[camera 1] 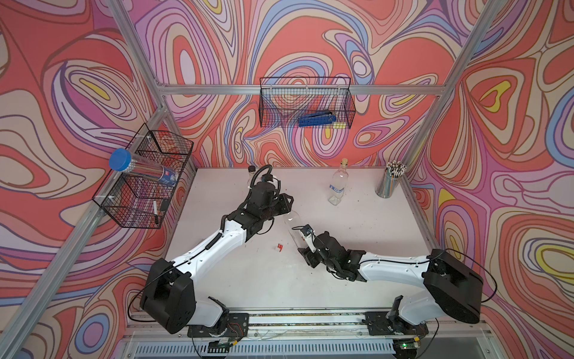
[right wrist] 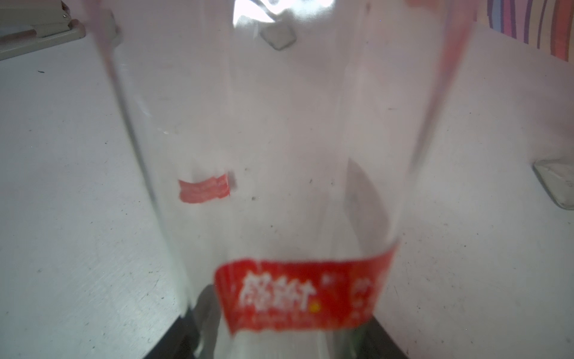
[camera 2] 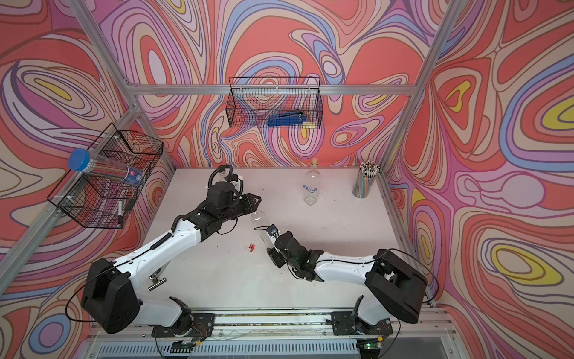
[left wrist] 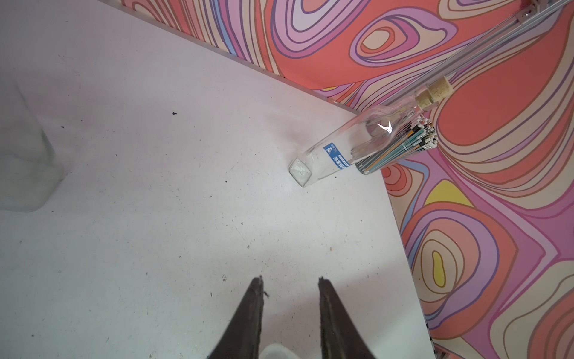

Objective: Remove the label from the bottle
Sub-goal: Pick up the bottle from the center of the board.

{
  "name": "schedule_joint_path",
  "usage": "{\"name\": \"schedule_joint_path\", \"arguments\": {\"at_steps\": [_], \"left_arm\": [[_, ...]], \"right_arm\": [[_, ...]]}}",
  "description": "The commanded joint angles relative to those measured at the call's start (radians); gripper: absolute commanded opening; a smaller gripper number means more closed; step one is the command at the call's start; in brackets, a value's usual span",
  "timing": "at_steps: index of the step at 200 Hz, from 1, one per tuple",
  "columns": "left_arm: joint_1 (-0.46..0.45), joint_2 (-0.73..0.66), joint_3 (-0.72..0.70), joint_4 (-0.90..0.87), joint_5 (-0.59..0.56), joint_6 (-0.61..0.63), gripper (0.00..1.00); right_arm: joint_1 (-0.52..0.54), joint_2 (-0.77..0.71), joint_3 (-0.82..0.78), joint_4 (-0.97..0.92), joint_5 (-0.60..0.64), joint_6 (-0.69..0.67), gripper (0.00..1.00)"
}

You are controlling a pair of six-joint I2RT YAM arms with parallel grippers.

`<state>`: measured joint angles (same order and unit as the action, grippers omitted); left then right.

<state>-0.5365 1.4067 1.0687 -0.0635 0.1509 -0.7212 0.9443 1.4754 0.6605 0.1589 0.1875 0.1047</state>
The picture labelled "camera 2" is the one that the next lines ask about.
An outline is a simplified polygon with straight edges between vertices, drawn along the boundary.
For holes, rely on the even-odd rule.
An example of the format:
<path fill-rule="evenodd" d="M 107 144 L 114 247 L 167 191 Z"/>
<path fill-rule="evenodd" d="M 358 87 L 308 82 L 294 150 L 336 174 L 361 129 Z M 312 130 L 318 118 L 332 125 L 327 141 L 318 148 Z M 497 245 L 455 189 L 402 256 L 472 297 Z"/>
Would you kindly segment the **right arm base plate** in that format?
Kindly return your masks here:
<path fill-rule="evenodd" d="M 375 335 L 385 338 L 394 333 L 390 320 L 370 325 L 351 311 L 334 311 L 326 323 L 332 327 L 335 336 Z"/>

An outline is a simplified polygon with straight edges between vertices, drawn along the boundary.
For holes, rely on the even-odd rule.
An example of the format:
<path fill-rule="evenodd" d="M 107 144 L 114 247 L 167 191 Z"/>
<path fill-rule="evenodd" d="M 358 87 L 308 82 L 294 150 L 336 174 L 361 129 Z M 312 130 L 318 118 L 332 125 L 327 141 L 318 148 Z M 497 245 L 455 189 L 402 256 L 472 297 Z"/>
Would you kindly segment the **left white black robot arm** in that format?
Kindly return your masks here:
<path fill-rule="evenodd" d="M 223 223 L 257 211 L 260 196 L 242 194 L 231 182 L 210 185 L 196 209 L 177 216 L 163 235 L 116 260 L 93 263 L 81 297 L 81 307 L 108 334 L 131 325 L 149 325 L 184 336 L 193 326 L 191 309 L 176 297 L 164 301 L 137 294 L 149 277 L 179 254 L 217 233 Z"/>

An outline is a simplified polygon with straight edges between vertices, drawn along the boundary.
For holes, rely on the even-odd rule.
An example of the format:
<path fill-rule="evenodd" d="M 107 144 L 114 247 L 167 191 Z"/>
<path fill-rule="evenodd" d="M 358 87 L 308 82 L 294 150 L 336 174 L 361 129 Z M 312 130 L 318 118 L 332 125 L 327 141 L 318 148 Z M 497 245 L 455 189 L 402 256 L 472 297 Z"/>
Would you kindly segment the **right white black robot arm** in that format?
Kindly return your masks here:
<path fill-rule="evenodd" d="M 374 326 L 390 317 L 409 324 L 419 321 L 428 282 L 391 249 L 380 249 L 372 256 L 346 257 L 308 250 L 292 232 L 282 233 L 273 225 L 261 228 L 259 234 L 273 264 L 279 269 L 285 266 L 297 280 L 366 287 L 372 296 L 358 299 L 354 310 L 358 323 Z"/>

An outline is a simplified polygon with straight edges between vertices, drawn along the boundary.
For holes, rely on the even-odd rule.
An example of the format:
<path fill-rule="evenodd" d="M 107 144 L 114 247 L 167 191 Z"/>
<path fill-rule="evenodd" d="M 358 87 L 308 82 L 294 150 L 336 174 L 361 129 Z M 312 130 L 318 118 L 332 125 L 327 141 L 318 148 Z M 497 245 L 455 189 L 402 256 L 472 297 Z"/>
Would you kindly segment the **clear bottle red label cork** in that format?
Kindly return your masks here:
<path fill-rule="evenodd" d="M 258 209 L 257 211 L 251 214 L 251 221 L 254 226 L 254 230 L 257 232 L 266 248 L 277 251 L 276 240 L 279 237 L 274 241 L 271 241 L 271 239 L 269 238 L 268 234 L 265 231 L 266 227 L 272 224 L 269 217 L 262 210 Z"/>

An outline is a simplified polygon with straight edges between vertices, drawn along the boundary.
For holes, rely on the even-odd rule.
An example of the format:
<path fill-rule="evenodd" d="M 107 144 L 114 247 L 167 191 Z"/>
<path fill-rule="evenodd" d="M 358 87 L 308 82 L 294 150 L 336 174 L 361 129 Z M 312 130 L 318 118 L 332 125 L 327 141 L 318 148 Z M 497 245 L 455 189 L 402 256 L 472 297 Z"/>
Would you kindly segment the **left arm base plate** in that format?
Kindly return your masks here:
<path fill-rule="evenodd" d="M 182 314 L 182 316 L 168 328 L 154 325 L 152 327 L 152 337 L 194 338 L 204 340 L 212 336 L 214 326 L 214 313 Z"/>

